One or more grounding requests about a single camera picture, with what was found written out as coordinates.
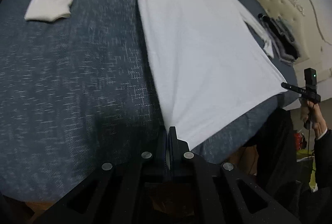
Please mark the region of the person's right hand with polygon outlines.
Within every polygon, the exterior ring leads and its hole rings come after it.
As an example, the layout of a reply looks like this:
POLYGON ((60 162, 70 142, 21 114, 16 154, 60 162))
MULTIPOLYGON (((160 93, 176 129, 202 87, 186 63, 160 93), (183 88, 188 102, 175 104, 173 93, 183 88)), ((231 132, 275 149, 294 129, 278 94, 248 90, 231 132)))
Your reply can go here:
POLYGON ((318 104, 303 99, 301 101, 300 118, 304 123, 310 121, 316 140, 327 133, 328 127, 318 104))

